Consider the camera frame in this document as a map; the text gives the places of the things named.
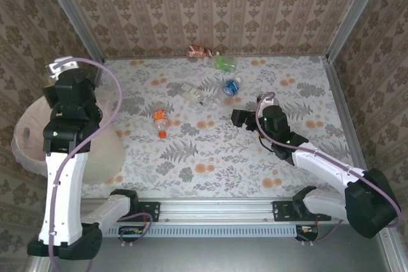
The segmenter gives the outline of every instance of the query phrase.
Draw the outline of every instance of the patterned wallpaper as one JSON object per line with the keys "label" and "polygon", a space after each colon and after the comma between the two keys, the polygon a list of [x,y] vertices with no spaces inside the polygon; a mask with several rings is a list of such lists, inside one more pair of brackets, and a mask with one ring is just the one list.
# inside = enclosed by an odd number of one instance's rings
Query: patterned wallpaper
{"label": "patterned wallpaper", "polygon": [[385,172],[408,220],[408,0],[370,0],[335,67],[367,164]]}
{"label": "patterned wallpaper", "polygon": [[105,57],[323,54],[352,0],[74,0]]}
{"label": "patterned wallpaper", "polygon": [[57,0],[0,0],[0,271],[21,271],[43,219],[45,182],[17,164],[14,126],[41,96],[45,65],[87,55]]}

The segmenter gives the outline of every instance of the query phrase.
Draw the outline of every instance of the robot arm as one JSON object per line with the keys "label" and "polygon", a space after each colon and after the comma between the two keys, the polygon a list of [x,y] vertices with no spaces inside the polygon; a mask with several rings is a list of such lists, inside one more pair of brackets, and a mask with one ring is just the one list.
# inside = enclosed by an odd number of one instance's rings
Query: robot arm
{"label": "robot arm", "polygon": [[[394,207],[382,195],[340,167],[345,166],[379,187],[399,207],[382,172],[377,169],[364,171],[360,168],[354,168],[324,154],[312,143],[309,143],[307,138],[291,131],[286,115],[280,106],[273,105],[273,99],[263,101],[259,107],[259,113],[233,110],[231,121],[237,127],[246,124],[247,130],[259,132],[256,116],[259,118],[262,130],[271,139],[298,148],[296,150],[270,143],[271,151],[279,159],[314,173],[337,191],[326,192],[311,186],[301,190],[293,197],[293,205],[299,217],[302,214],[325,214],[348,220],[354,230],[366,238],[374,237],[397,217]],[[322,155],[330,157],[334,163],[322,158]]]}
{"label": "robot arm", "polygon": [[[27,253],[48,256],[51,234],[54,236],[55,256],[69,260],[92,259],[101,246],[102,233],[124,215],[138,211],[138,198],[135,191],[115,190],[105,204],[81,220],[82,177],[91,149],[88,143],[64,167],[57,189],[57,204],[52,205],[51,194],[59,166],[78,144],[99,128],[102,119],[102,112],[96,106],[95,87],[87,70],[78,68],[75,62],[64,65],[64,71],[56,71],[54,66],[51,64],[50,69],[55,85],[44,89],[52,108],[50,122],[43,131],[48,169],[45,216],[41,232],[29,243]],[[51,210],[54,210],[55,217],[54,230],[50,233]]]}

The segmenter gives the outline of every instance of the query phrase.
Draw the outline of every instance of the wire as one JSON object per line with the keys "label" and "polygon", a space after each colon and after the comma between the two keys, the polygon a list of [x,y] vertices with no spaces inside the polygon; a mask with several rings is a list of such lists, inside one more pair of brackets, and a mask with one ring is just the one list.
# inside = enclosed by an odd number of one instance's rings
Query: wire
{"label": "wire", "polygon": [[259,136],[259,142],[261,143],[262,147],[264,147],[265,149],[267,149],[269,152],[275,153],[274,151],[272,151],[271,149],[269,149],[267,146],[265,146],[261,140],[261,136]]}
{"label": "wire", "polygon": [[[135,213],[134,215],[131,215],[131,216],[128,216],[128,217],[123,217],[123,218],[120,218],[120,219],[118,220],[118,221],[120,222],[120,221],[125,221],[125,220],[133,219],[133,218],[136,218],[136,217],[140,217],[140,216],[148,217],[148,218],[149,218],[149,224],[148,224],[147,228],[142,232],[142,234],[140,235],[140,237],[139,237],[138,239],[132,241],[132,243],[139,242],[139,241],[140,241],[144,236],[146,236],[146,234],[150,231],[150,228],[152,227],[152,224],[153,224],[153,217],[152,217],[152,215],[149,214],[149,213],[145,213],[145,212],[143,212],[143,213]],[[135,229],[135,227],[125,227],[124,229],[122,229],[122,232],[120,233],[120,237],[119,237],[119,239],[120,239],[121,242],[124,242],[124,241],[123,241],[123,234],[124,234],[126,231],[130,231],[130,230],[132,230],[132,229]]]}
{"label": "wire", "polygon": [[146,227],[147,224],[147,219],[146,219],[146,215],[143,216],[143,228]]}
{"label": "wire", "polygon": [[[61,272],[61,270],[59,269],[58,263],[54,257],[54,235],[53,235],[53,231],[54,231],[54,223],[55,223],[55,202],[57,199],[57,188],[59,185],[59,179],[62,175],[62,171],[64,170],[65,165],[68,163],[68,161],[79,151],[81,150],[81,148],[83,148],[88,142],[90,142],[92,139],[94,139],[97,135],[99,135],[104,129],[106,129],[106,127],[108,127],[108,125],[110,125],[110,123],[115,119],[115,117],[117,116],[119,110],[120,110],[120,106],[122,104],[122,88],[120,87],[120,83],[119,80],[116,78],[116,76],[114,75],[113,72],[111,72],[108,68],[104,67],[104,65],[89,60],[89,59],[84,59],[84,58],[79,58],[79,57],[74,57],[74,58],[70,58],[70,59],[66,59],[64,61],[59,62],[58,64],[56,64],[54,66],[54,69],[57,69],[59,67],[61,67],[62,65],[65,65],[69,62],[84,62],[84,63],[88,63],[91,65],[94,65],[96,67],[98,67],[99,69],[102,69],[104,72],[108,73],[112,79],[114,80],[114,82],[116,83],[117,89],[118,89],[118,94],[119,94],[119,98],[118,98],[118,103],[116,106],[116,109],[113,111],[112,116],[108,119],[108,121],[106,121],[106,123],[104,125],[102,125],[98,130],[96,130],[95,132],[93,132],[90,136],[88,136],[86,139],[83,140],[83,142],[81,142],[78,146],[76,146],[67,156],[66,158],[62,161],[61,165],[59,166],[57,173],[55,174],[55,179],[54,179],[54,187],[52,189],[52,193],[51,193],[51,202],[50,202],[50,227],[49,227],[49,233],[50,233],[50,238],[49,238],[49,242],[48,242],[48,256],[50,257],[50,262],[52,267],[57,271],[57,272]],[[87,268],[87,272],[92,268],[92,261],[90,261],[88,268]]]}
{"label": "wire", "polygon": [[276,140],[273,140],[271,137],[269,137],[266,132],[262,129],[261,124],[259,122],[259,118],[258,118],[258,113],[261,109],[261,104],[265,99],[268,99],[269,101],[271,101],[273,98],[275,97],[275,93],[274,92],[267,92],[265,95],[263,95],[263,97],[261,98],[261,100],[259,100],[258,106],[256,107],[256,113],[255,113],[255,122],[256,125],[259,129],[259,132],[262,134],[262,136],[270,141],[271,143],[274,143],[276,145],[279,145],[281,147],[285,147],[285,148],[289,148],[292,150],[300,150],[300,151],[304,151],[304,152],[308,152],[314,155],[317,155],[319,157],[321,157],[322,159],[332,163],[334,166],[339,167],[341,170],[344,170],[345,172],[350,173],[351,175],[357,177],[358,179],[360,179],[361,181],[363,181],[365,184],[367,184],[369,187],[373,188],[376,192],[378,192],[380,195],[382,195],[388,202],[390,202],[390,204],[392,205],[392,207],[394,208],[394,210],[397,213],[397,221],[392,223],[392,224],[388,224],[387,227],[398,227],[402,224],[402,214],[401,214],[401,209],[398,207],[398,205],[396,204],[396,202],[394,202],[394,200],[392,200],[392,198],[387,195],[387,193],[385,193],[383,190],[381,190],[379,187],[375,186],[373,183],[371,183],[370,181],[368,181],[366,178],[364,178],[363,176],[359,175],[357,172],[353,171],[352,169],[349,169],[347,167],[345,167],[344,165],[342,165],[341,163],[335,161],[334,159],[318,152],[318,151],[314,151],[308,148],[303,148],[303,147],[296,147],[296,146],[291,146],[291,145],[287,145],[285,143],[280,143]]}
{"label": "wire", "polygon": [[314,227],[317,228],[317,231],[319,230],[319,217],[316,215],[316,222],[314,224]]}
{"label": "wire", "polygon": [[327,238],[329,238],[339,228],[339,226],[341,225],[342,222],[343,222],[343,220],[340,219],[339,222],[337,222],[337,224],[335,225],[335,227],[333,229],[331,229],[331,231],[326,236],[324,236],[322,238],[319,238],[319,239],[316,239],[314,241],[311,241],[311,240],[307,239],[305,236],[303,236],[301,234],[298,234],[298,237],[301,237],[301,239],[304,239],[304,240],[310,242],[311,245],[315,244],[315,243],[322,242],[322,241],[326,240]]}

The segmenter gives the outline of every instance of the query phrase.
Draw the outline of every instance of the plastic bottle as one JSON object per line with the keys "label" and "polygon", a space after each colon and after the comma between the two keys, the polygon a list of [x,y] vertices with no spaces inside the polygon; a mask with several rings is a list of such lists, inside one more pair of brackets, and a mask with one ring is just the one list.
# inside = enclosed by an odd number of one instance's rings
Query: plastic bottle
{"label": "plastic bottle", "polygon": [[222,91],[227,96],[233,97],[240,89],[240,82],[241,82],[241,78],[239,76],[236,77],[235,79],[228,80],[225,83],[224,87],[222,88]]}
{"label": "plastic bottle", "polygon": [[197,89],[193,85],[186,83],[182,84],[178,93],[190,102],[198,103],[203,106],[209,106],[210,104],[210,99],[206,97],[200,89]]}
{"label": "plastic bottle", "polygon": [[204,59],[205,57],[213,57],[215,55],[219,55],[219,52],[197,45],[189,45],[187,49],[188,57]]}
{"label": "plastic bottle", "polygon": [[216,69],[225,71],[226,73],[233,73],[237,70],[237,59],[233,57],[218,55],[208,59],[208,63],[210,64],[211,62],[213,62]]}
{"label": "plastic bottle", "polygon": [[166,138],[166,130],[169,126],[166,105],[163,102],[157,102],[152,106],[153,124],[158,131],[160,138]]}

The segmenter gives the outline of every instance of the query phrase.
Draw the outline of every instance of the purple cable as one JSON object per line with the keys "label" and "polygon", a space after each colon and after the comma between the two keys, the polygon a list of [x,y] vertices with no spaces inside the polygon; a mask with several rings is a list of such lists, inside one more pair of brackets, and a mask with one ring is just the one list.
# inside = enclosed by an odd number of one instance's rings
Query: purple cable
{"label": "purple cable", "polygon": [[[57,199],[57,188],[58,188],[58,184],[59,184],[59,179],[61,177],[62,171],[65,167],[65,165],[67,164],[67,162],[83,147],[85,146],[88,142],[90,142],[92,139],[94,139],[97,135],[99,135],[104,129],[106,129],[106,127],[114,120],[114,118],[117,116],[120,106],[122,104],[122,88],[120,87],[120,83],[118,81],[118,79],[116,78],[116,76],[114,75],[113,72],[111,72],[108,68],[104,67],[104,65],[89,60],[89,59],[83,59],[80,57],[74,57],[71,59],[66,59],[64,61],[59,62],[58,64],[56,64],[54,66],[54,69],[57,69],[59,67],[61,67],[64,64],[67,64],[69,62],[84,62],[84,63],[88,63],[91,65],[94,65],[100,69],[102,69],[103,71],[107,72],[115,81],[116,86],[118,88],[118,92],[119,92],[119,100],[117,103],[117,107],[116,109],[113,111],[112,116],[108,119],[108,121],[106,121],[106,123],[104,125],[102,125],[98,130],[96,130],[95,132],[93,132],[90,136],[88,136],[86,139],[83,140],[83,142],[81,142],[77,147],[75,147],[68,155],[67,157],[63,160],[63,162],[61,163],[61,165],[59,166],[57,173],[55,174],[55,180],[54,180],[54,188],[52,189],[52,193],[51,193],[51,202],[50,202],[50,233],[52,233],[54,231],[54,222],[55,222],[55,201]],[[59,269],[59,266],[57,264],[57,261],[54,257],[54,235],[50,234],[50,239],[48,242],[48,256],[50,257],[50,262],[51,265],[53,266],[53,268],[57,271],[57,272],[61,272],[61,270]],[[88,268],[87,268],[87,272],[89,270],[91,270],[92,268],[92,261],[89,263]]]}
{"label": "purple cable", "polygon": [[256,113],[255,113],[255,121],[256,121],[256,125],[258,126],[258,129],[260,131],[260,133],[262,134],[262,136],[268,140],[271,143],[274,143],[276,145],[279,145],[281,147],[285,147],[285,148],[289,148],[289,149],[293,149],[293,150],[301,150],[304,152],[308,152],[311,154],[316,154],[317,156],[321,157],[322,159],[332,163],[334,166],[339,167],[341,170],[344,170],[345,172],[350,173],[351,175],[354,175],[355,177],[357,177],[358,179],[360,179],[361,181],[363,181],[364,183],[366,183],[368,186],[370,186],[371,188],[373,188],[376,192],[378,192],[380,195],[382,195],[388,202],[390,202],[390,204],[392,205],[392,207],[394,208],[394,210],[397,213],[397,221],[395,223],[392,224],[388,224],[387,227],[398,227],[402,224],[402,214],[401,214],[401,210],[398,207],[398,205],[396,204],[396,202],[394,200],[392,200],[392,198],[387,195],[384,191],[382,191],[379,187],[375,186],[373,183],[371,183],[370,181],[368,181],[366,178],[362,177],[361,175],[359,175],[358,173],[356,173],[355,171],[343,166],[341,163],[325,156],[324,154],[321,154],[320,152],[315,152],[314,150],[308,149],[308,148],[302,148],[302,147],[296,147],[296,146],[291,146],[291,145],[287,145],[285,143],[280,143],[276,140],[273,140],[271,137],[269,137],[268,135],[266,135],[266,132],[262,129],[261,124],[259,123],[259,118],[258,118],[258,113],[259,110],[261,109],[261,104],[262,102],[266,99],[269,98],[269,101],[272,100],[275,97],[275,93],[274,92],[267,92],[265,95],[263,95],[263,97],[261,98],[261,100],[259,100],[258,106],[256,108]]}
{"label": "purple cable", "polygon": [[[153,217],[152,217],[152,215],[151,214],[149,214],[149,213],[135,213],[134,215],[131,215],[131,216],[127,216],[127,217],[123,217],[123,218],[120,218],[118,221],[120,222],[120,221],[125,221],[125,220],[129,220],[129,219],[132,219],[132,218],[136,218],[136,217],[140,217],[140,216],[146,216],[146,217],[148,217],[149,218],[149,220],[150,220],[150,222],[149,222],[149,225],[146,227],[146,230],[144,231],[144,232],[142,232],[142,234],[140,235],[140,237],[139,238],[137,238],[136,240],[134,240],[132,243],[136,243],[136,242],[139,242],[144,236],[146,236],[146,234],[149,232],[149,230],[150,230],[150,228],[152,227],[152,224],[153,224]],[[131,230],[131,229],[135,229],[134,227],[125,227],[124,229],[122,229],[122,232],[120,233],[120,240],[121,240],[121,242],[123,242],[123,234],[126,232],[126,231],[129,231],[129,230]]]}
{"label": "purple cable", "polygon": [[309,239],[307,239],[305,236],[303,236],[303,235],[301,235],[301,234],[298,234],[298,237],[301,237],[301,239],[304,239],[304,240],[306,240],[306,241],[309,241],[310,242],[310,244],[315,244],[315,243],[319,243],[319,242],[322,242],[322,241],[324,241],[324,240],[326,240],[327,238],[329,238],[335,231],[336,231],[336,229],[338,229],[339,228],[339,226],[341,225],[341,223],[343,223],[343,220],[339,220],[339,222],[337,222],[337,224],[335,225],[335,227],[333,228],[333,229],[331,229],[331,231],[326,235],[326,236],[324,236],[324,237],[322,237],[322,238],[319,238],[319,239],[317,239],[317,240],[315,240],[315,241],[310,241]]}

